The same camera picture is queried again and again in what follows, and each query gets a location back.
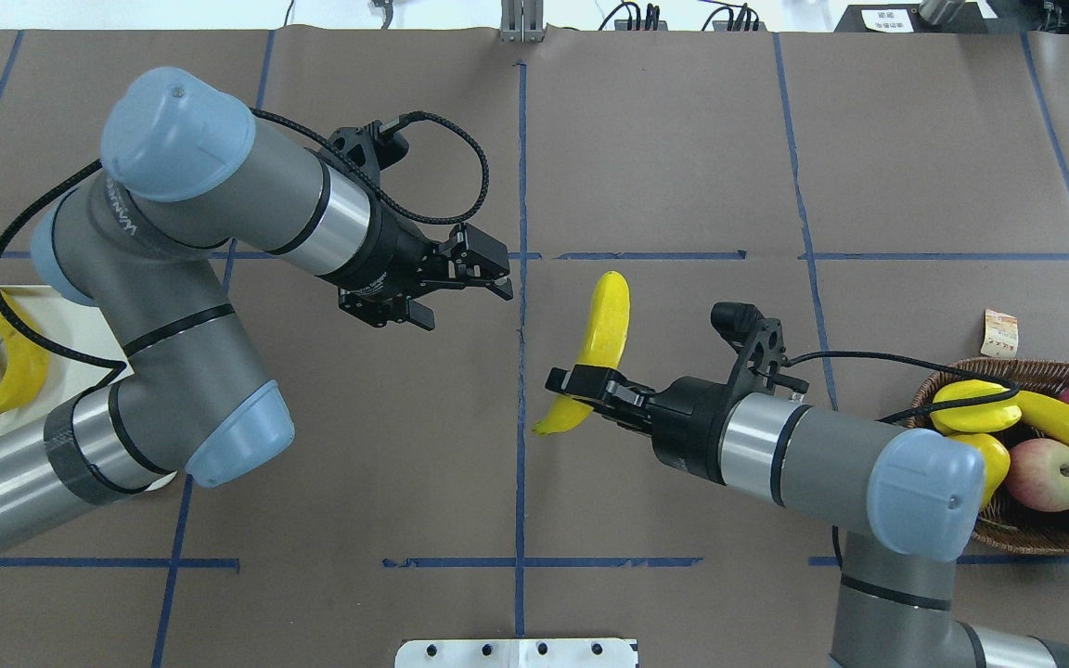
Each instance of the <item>white label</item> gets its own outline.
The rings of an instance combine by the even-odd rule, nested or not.
[[[980,355],[989,358],[1016,358],[1017,319],[1008,313],[983,310],[983,343]]]
[[[909,10],[862,10],[865,27],[877,32],[913,32]]]

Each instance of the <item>wicker basket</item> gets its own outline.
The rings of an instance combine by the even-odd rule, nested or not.
[[[1069,363],[1065,361],[972,358],[958,361],[951,367],[1010,377],[1021,384],[1023,390],[1034,390],[1052,398],[1069,388]],[[918,388],[911,406],[930,403],[934,392],[956,380],[960,378],[946,373],[934,373]],[[908,419],[907,426],[933,429],[930,419],[925,416]],[[994,436],[1005,445],[1016,445],[1043,434],[1025,424],[1016,424]],[[980,512],[972,538],[985,545],[1014,554],[1069,555],[1069,532],[1056,527],[1056,524],[1053,513],[1027,509],[1014,502],[1002,487],[993,495],[988,508]]]

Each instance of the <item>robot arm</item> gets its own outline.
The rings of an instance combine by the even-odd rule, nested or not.
[[[546,389],[649,435],[667,466],[848,529],[833,668],[1069,668],[1066,643],[951,619],[955,559],[980,510],[975,449],[796,401],[806,384],[778,372],[781,325],[752,305],[716,305],[712,325],[738,354],[728,384],[684,376],[656,392],[576,364]]]
[[[208,265],[230,237],[336,284],[340,309],[377,327],[432,329],[415,297],[438,289],[512,299],[503,244],[463,220],[430,240],[387,206],[377,176],[406,155],[398,133],[413,118],[339,130],[339,159],[177,68],[130,86],[103,133],[106,173],[51,207],[32,257],[65,297],[102,309],[135,373],[0,437],[0,552],[171,470],[216,486],[292,442]]]

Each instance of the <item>white background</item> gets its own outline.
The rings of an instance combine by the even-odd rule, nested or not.
[[[283,25],[290,0],[0,0],[0,29],[270,29]],[[645,0],[639,0],[645,7]],[[545,0],[548,25],[597,30],[616,0]],[[671,30],[699,30],[715,5],[663,0]],[[848,0],[761,0],[752,7],[770,30],[832,31]],[[988,5],[981,3],[988,14]],[[382,10],[370,0],[296,0],[289,22],[377,29]],[[497,27],[500,0],[394,0],[391,29]]]

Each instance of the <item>banana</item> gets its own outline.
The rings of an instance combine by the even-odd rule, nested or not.
[[[585,342],[576,363],[616,369],[624,352],[624,339],[630,329],[630,284],[615,270],[605,271],[593,290],[593,305],[588,316]],[[575,429],[593,413],[591,406],[571,398],[555,398],[546,418],[534,424],[540,436],[559,434]]]
[[[27,326],[38,331],[33,317],[22,312],[16,300],[7,293],[3,293],[3,298]],[[7,368],[3,372],[3,380],[0,382],[0,415],[3,415],[7,410],[29,404],[44,388],[44,382],[47,379],[48,354],[12,327],[2,313],[0,313],[0,335],[3,336],[3,343],[7,349]]]

